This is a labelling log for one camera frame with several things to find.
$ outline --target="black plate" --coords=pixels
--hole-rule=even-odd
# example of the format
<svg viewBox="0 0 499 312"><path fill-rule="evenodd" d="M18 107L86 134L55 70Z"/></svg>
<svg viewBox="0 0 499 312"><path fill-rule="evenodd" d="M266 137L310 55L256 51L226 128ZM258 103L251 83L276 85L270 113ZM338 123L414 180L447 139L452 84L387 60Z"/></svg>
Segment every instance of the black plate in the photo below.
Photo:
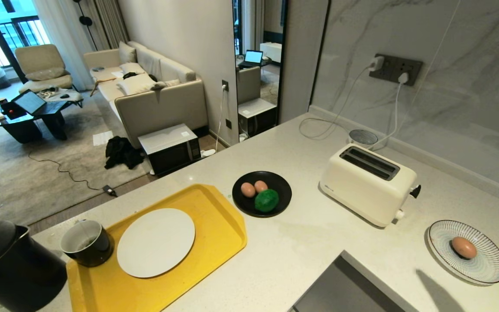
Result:
<svg viewBox="0 0 499 312"><path fill-rule="evenodd" d="M255 197L257 197L257 195L253 198L247 198L242 194L241 188L244 182L249 182L253 185L259 180L265 182L269 189L273 189L279 194L279 204L277 204L275 209L269 212L258 211L255 209ZM290 203L290 199L292 198L292 189L290 188L290 184L288 184L283 177L276 173L268 171L255 171L244 174L234 183L234 186L232 186L232 198L238 208L240 208L240 210L247 215L258 218L269 218L278 215L286 209Z"/></svg>

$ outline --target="white toaster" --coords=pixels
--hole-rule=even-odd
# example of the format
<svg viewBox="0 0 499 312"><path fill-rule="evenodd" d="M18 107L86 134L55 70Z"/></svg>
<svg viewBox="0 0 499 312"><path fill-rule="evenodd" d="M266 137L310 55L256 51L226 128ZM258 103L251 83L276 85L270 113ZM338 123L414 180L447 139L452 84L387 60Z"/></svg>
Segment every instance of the white toaster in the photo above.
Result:
<svg viewBox="0 0 499 312"><path fill-rule="evenodd" d="M410 168L348 144L329 159L319 186L373 225L386 227L403 217L400 208L409 194L417 198L421 185L412 188L416 179Z"/></svg>

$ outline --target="laptop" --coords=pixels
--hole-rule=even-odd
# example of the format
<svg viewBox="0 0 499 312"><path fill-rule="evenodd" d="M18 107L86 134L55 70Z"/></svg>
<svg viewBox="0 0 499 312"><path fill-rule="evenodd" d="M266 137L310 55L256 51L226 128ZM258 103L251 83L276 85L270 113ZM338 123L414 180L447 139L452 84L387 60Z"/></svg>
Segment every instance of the laptop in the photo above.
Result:
<svg viewBox="0 0 499 312"><path fill-rule="evenodd" d="M248 50L246 51L246 56L244 57L244 61L238 64L240 68L249 68L255 66L261 66L261 60L263 59L263 51L254 51Z"/></svg>
<svg viewBox="0 0 499 312"><path fill-rule="evenodd" d="M12 102L33 116L55 114L68 103L68 101L45 101L31 90L20 93L18 97L12 99Z"/></svg>

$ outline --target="mirror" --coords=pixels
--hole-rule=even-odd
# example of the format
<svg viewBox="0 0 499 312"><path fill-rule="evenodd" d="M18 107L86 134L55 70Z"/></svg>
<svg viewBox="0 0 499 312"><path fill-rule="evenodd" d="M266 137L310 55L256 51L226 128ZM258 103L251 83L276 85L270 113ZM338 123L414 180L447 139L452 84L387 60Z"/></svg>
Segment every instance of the mirror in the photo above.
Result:
<svg viewBox="0 0 499 312"><path fill-rule="evenodd" d="M233 0L240 142L277 125L285 0Z"/></svg>

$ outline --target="toaster slot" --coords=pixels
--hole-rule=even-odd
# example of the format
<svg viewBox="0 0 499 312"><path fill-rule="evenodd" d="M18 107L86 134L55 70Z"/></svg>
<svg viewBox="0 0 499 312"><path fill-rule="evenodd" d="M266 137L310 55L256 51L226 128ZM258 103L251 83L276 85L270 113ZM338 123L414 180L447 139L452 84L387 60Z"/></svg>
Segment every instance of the toaster slot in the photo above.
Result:
<svg viewBox="0 0 499 312"><path fill-rule="evenodd" d="M400 167L354 146L340 154L340 158L386 181L392 180L400 171Z"/></svg>

